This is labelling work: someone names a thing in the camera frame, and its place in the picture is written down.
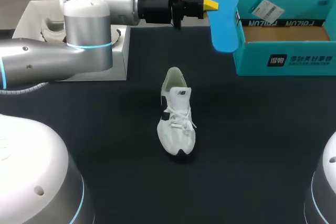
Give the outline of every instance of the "white shoe box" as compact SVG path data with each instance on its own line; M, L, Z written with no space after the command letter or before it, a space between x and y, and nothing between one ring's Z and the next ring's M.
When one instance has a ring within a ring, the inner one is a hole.
M44 41L41 35L41 23L44 18L64 20L58 0L30 1L15 29L13 38ZM116 29L121 31L121 36L118 42L112 46L113 67L102 72L80 73L65 81L126 80L131 28L129 26L111 25L111 30Z

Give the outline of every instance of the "shoelace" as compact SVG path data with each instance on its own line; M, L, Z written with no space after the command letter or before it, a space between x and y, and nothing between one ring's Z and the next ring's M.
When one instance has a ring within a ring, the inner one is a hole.
M181 128L183 131L191 131L194 128L197 128L196 125L189 120L190 108L187 114L182 114L173 110L170 106L167 107L170 112L169 121L171 122L172 127Z

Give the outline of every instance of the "black table surface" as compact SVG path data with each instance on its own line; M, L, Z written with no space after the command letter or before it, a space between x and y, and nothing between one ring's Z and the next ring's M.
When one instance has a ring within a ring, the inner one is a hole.
M177 66L192 88L191 163L158 139L160 89ZM43 122L91 190L97 224L304 223L303 201L336 130L335 77L239 77L207 27L131 31L128 80L51 83L0 96L0 113Z

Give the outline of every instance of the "robotic arm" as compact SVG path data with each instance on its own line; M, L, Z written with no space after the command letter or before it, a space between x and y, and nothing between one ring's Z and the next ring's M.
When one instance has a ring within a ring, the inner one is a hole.
M65 80L84 72L110 69L111 24L172 24L181 29L184 16L206 17L218 9L212 0L60 0L67 44L31 39L0 41L0 89Z

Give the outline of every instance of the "shoe tongue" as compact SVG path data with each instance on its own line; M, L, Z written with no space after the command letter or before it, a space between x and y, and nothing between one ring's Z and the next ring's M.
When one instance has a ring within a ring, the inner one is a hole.
M191 95L191 88L173 87L170 89L170 99L172 109L183 113L189 111L189 99Z

